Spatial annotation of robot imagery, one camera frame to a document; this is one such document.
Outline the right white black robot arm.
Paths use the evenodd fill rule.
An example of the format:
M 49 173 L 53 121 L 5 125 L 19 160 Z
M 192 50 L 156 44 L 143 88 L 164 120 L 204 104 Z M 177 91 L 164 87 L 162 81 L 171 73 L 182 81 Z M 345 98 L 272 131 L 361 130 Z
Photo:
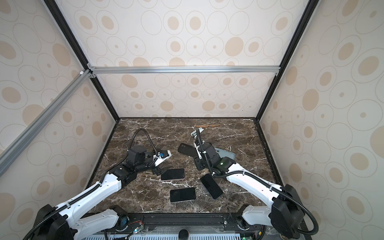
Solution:
M 265 207 L 247 206 L 242 213 L 242 220 L 248 225 L 271 226 L 290 239 L 318 233 L 318 221 L 303 205 L 295 188 L 273 184 L 246 170 L 235 160 L 220 157 L 212 144 L 202 140 L 202 131 L 202 128 L 197 128 L 191 136 L 195 139 L 194 148 L 204 168 L 209 170 L 213 178 L 226 179 L 265 204 Z

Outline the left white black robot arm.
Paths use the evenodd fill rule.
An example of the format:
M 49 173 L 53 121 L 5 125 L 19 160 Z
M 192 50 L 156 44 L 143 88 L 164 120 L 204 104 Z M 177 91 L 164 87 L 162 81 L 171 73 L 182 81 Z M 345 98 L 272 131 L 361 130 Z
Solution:
M 102 229 L 114 227 L 122 215 L 115 210 L 106 210 L 93 217 L 84 215 L 110 195 L 120 191 L 137 178 L 138 173 L 151 170 L 160 175 L 160 164 L 169 159 L 169 150 L 157 149 L 146 129 L 139 128 L 152 146 L 148 151 L 142 145 L 134 145 L 131 139 L 125 157 L 110 167 L 91 187 L 55 207 L 46 205 L 36 216 L 34 226 L 24 237 L 26 240 L 80 240 Z

